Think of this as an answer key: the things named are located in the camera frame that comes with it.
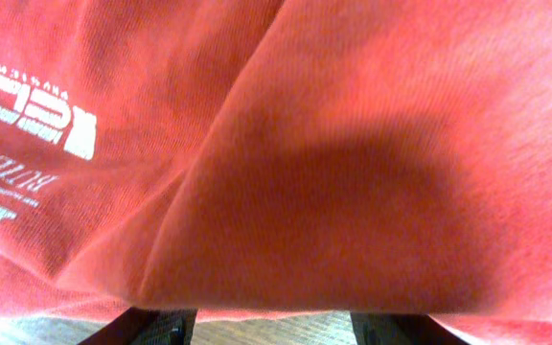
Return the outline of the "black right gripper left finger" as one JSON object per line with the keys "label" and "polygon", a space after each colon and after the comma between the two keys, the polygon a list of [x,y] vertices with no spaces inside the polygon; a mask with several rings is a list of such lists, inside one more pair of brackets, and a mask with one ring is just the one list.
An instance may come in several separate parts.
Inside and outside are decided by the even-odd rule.
{"label": "black right gripper left finger", "polygon": [[79,345],[190,345],[197,310],[130,308]]}

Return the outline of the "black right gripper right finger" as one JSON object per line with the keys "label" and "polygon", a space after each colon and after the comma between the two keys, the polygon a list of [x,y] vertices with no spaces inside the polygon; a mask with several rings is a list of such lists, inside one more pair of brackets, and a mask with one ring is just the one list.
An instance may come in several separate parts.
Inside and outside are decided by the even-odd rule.
{"label": "black right gripper right finger", "polygon": [[424,314],[351,312],[357,345],[468,345]]}

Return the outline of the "red soccer t-shirt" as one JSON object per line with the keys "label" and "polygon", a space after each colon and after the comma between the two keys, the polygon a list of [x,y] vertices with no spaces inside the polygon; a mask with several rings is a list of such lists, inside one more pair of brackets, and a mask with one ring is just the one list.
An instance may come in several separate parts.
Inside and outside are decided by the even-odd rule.
{"label": "red soccer t-shirt", "polygon": [[0,1],[0,316],[131,307],[552,344],[552,0]]}

